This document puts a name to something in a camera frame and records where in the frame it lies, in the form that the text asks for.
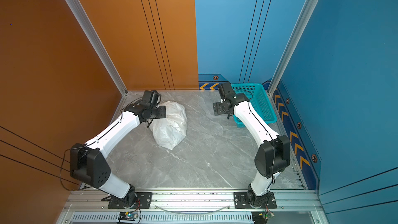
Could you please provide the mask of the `white plastic bag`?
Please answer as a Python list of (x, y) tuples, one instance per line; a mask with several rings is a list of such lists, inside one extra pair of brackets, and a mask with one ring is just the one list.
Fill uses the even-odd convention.
[(149, 128), (159, 146), (173, 150), (187, 134), (186, 109), (172, 101), (162, 103), (161, 106), (166, 108), (166, 118), (155, 119)]

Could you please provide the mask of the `teal plastic basket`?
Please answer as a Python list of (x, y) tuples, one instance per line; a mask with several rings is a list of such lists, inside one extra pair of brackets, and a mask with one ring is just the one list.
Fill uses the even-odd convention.
[(237, 94), (243, 93), (250, 100), (254, 110), (265, 123), (269, 124), (277, 121), (277, 117), (263, 85), (247, 83), (232, 84), (231, 86)]

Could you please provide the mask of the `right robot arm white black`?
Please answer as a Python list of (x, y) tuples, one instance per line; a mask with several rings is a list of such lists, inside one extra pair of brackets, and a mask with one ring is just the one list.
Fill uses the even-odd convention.
[(258, 146), (254, 158), (257, 173), (248, 186), (248, 204), (253, 208), (269, 207), (268, 201), (273, 198), (270, 187), (290, 165), (289, 139), (269, 127), (242, 93), (215, 102), (213, 110), (216, 116), (236, 116), (253, 136)]

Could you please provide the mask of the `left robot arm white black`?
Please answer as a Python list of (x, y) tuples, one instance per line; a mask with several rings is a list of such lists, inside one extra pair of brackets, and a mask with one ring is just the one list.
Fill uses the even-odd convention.
[(106, 159), (116, 145), (141, 123), (164, 119), (166, 107), (131, 103), (100, 134), (70, 148), (70, 176), (110, 195), (117, 206), (132, 208), (138, 200), (135, 187), (116, 176)]

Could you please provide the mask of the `left circuit board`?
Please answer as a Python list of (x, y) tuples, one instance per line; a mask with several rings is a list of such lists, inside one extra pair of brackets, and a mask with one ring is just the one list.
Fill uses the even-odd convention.
[(119, 212), (117, 223), (118, 224), (138, 224), (140, 215), (136, 212)]

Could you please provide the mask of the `circuit board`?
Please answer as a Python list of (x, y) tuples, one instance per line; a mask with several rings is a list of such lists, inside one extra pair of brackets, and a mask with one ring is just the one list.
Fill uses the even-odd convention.
[(270, 218), (274, 218), (273, 212), (252, 212), (252, 220), (254, 224), (267, 224)]
[(119, 212), (117, 223), (118, 224), (138, 224), (140, 215), (136, 212)]

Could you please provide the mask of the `right circuit board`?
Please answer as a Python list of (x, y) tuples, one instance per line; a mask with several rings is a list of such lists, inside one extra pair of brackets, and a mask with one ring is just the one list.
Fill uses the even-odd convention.
[(270, 218), (274, 218), (273, 212), (252, 212), (252, 220), (254, 224), (267, 224)]

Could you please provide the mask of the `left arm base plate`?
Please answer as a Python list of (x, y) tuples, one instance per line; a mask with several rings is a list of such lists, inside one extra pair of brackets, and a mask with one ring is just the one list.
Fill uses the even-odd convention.
[(128, 193), (123, 199), (110, 196), (108, 209), (149, 209), (152, 196), (152, 192)]

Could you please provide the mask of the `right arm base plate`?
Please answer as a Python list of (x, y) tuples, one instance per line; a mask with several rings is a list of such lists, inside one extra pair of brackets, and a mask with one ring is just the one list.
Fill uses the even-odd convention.
[(256, 196), (251, 191), (234, 192), (234, 206), (237, 209), (244, 208), (261, 208), (261, 209), (276, 209), (277, 203), (272, 192), (267, 192), (265, 195)]

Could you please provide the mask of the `aluminium front rail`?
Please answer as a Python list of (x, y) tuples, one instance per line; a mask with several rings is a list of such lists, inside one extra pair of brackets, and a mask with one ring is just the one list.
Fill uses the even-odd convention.
[[(152, 192), (148, 211), (212, 212), (237, 211), (234, 193), (238, 189), (205, 190), (155, 190)], [(321, 202), (313, 190), (272, 189), (277, 208), (272, 211), (323, 211)], [(73, 192), (66, 200), (62, 212), (109, 212), (103, 202), (107, 194), (98, 190)]]

